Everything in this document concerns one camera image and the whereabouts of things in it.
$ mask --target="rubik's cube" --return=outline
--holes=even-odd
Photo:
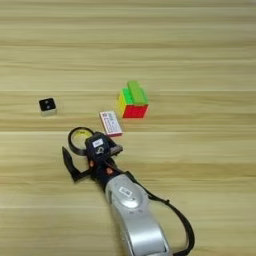
[[[145,91],[137,81],[128,81],[119,96],[119,108],[123,118],[143,118],[148,109]]]

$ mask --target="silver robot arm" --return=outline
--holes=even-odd
[[[148,195],[121,174],[106,186],[106,198],[119,224],[127,256],[172,256],[159,224],[148,208]]]

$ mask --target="small box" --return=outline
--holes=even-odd
[[[39,101],[42,116],[52,116],[57,113],[56,105],[53,98]]]
[[[122,135],[123,132],[118,123],[118,120],[116,118],[116,114],[114,111],[100,112],[100,118],[103,123],[105,132],[109,137]]]

